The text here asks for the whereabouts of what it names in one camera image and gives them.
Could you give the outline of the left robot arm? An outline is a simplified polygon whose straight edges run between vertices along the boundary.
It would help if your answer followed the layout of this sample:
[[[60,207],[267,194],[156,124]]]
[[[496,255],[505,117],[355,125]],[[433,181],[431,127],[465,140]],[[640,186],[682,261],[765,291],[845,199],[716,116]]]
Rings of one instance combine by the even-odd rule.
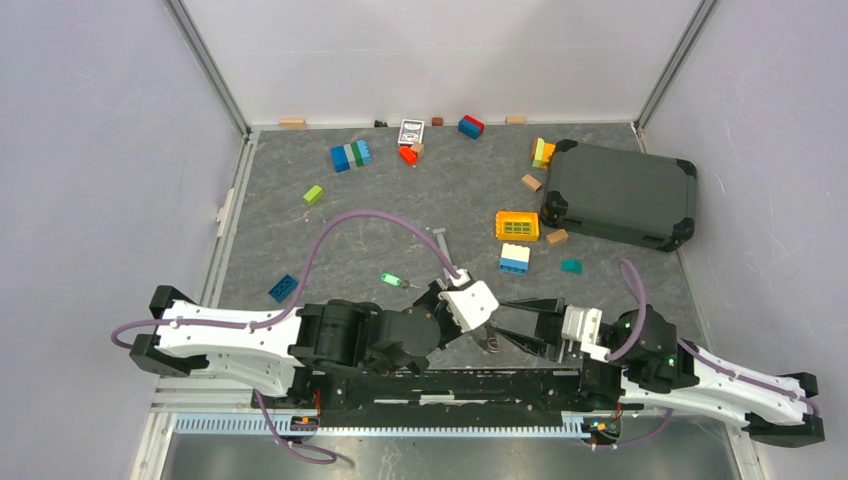
[[[154,333],[135,337],[129,356],[149,373],[188,377],[199,371],[297,408],[312,399],[309,375],[315,372],[342,378],[422,373],[428,355],[483,326],[498,306],[483,281],[459,289],[435,281],[399,311],[330,300],[289,313],[201,307],[160,286],[151,303],[160,324]]]

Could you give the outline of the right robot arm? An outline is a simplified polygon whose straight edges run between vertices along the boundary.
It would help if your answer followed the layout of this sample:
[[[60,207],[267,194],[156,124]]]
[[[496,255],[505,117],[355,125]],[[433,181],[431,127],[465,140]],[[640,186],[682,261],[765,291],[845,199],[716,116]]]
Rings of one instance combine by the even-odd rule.
[[[808,372],[772,376],[723,360],[679,337],[677,328],[641,303],[608,324],[595,308],[561,299],[507,302],[537,316],[533,335],[504,331],[524,352],[564,364],[578,362],[577,378],[551,396],[575,411],[671,409],[724,422],[755,442],[800,448],[825,439]]]

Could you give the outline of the green key tag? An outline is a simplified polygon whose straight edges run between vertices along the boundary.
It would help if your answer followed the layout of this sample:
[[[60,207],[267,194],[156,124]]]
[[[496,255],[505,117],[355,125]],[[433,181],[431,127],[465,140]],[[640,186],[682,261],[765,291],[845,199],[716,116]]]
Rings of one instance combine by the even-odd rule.
[[[418,286],[413,284],[411,281],[404,279],[400,276],[397,276],[395,274],[389,273],[389,272],[384,272],[381,275],[381,281],[383,283],[387,284],[387,285],[390,285],[390,286],[396,287],[396,288],[402,288],[402,289],[410,289],[410,288],[417,289],[418,288]]]

